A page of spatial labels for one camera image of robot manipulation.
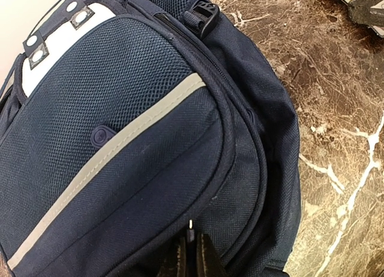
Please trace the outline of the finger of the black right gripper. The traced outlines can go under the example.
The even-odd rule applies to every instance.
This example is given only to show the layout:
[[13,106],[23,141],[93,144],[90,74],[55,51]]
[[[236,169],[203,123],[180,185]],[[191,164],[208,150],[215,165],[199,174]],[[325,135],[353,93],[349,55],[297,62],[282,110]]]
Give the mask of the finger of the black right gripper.
[[372,9],[372,6],[381,1],[383,0],[351,0],[347,6],[349,17],[361,25],[383,27],[383,9]]

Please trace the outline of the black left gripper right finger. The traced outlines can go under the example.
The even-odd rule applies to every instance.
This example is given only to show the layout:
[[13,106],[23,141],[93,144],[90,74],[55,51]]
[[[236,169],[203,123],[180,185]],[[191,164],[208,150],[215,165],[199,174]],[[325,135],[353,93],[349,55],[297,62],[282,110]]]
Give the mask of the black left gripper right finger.
[[196,238],[196,276],[227,276],[227,272],[208,234],[199,233]]

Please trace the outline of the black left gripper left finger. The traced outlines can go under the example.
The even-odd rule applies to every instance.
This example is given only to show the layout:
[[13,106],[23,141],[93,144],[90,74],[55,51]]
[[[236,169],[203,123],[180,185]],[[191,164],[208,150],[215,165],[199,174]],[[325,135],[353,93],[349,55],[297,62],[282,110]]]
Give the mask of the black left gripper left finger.
[[158,277],[187,277],[187,247],[184,237],[176,239],[171,245]]

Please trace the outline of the navy blue student backpack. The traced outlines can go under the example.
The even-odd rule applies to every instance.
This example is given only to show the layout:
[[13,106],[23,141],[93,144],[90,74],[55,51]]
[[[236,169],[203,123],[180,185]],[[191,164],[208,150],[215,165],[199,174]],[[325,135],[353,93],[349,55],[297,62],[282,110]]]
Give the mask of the navy blue student backpack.
[[1,88],[11,276],[158,276],[208,234],[227,276],[284,276],[298,117],[210,0],[60,0]]

